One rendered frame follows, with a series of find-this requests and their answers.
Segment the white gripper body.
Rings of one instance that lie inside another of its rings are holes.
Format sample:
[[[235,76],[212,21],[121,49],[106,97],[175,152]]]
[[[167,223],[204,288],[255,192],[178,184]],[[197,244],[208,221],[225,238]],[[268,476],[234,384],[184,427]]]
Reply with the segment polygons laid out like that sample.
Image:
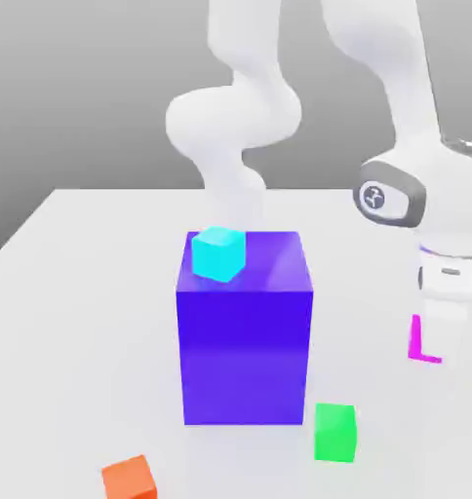
[[[422,254],[418,282],[427,297],[472,301],[472,258]]]

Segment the small magenta cube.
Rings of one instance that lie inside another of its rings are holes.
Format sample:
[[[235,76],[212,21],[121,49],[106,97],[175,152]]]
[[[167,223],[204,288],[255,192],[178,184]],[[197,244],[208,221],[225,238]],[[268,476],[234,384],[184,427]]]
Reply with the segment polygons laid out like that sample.
[[[429,364],[440,364],[442,359],[422,353],[421,347],[421,318],[418,314],[413,314],[410,327],[408,358],[415,361]]]

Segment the small green cube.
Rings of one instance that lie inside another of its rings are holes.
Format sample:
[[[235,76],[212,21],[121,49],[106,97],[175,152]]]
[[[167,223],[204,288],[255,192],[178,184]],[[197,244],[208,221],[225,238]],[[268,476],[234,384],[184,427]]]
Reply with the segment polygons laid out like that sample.
[[[353,405],[317,403],[314,416],[314,459],[353,463],[357,449],[357,421]]]

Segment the small cyan cube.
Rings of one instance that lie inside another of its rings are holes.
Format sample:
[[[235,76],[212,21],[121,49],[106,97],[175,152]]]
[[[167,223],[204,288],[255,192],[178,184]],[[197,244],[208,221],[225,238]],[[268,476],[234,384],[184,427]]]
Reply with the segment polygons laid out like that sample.
[[[246,265],[246,233],[209,227],[192,238],[191,250],[195,275],[228,283]]]

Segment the small orange cube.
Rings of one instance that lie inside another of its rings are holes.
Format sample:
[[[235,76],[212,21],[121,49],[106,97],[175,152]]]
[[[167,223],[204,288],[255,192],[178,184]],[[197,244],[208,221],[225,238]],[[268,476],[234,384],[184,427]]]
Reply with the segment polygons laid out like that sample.
[[[106,499],[158,499],[158,490],[144,455],[101,469]]]

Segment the large blue box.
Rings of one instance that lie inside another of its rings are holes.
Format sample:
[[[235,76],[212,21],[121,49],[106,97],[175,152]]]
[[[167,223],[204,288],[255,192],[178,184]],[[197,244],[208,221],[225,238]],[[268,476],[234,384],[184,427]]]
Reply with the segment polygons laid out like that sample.
[[[229,283],[177,278],[183,420],[194,425],[303,421],[314,290],[296,232],[250,232],[247,264]]]

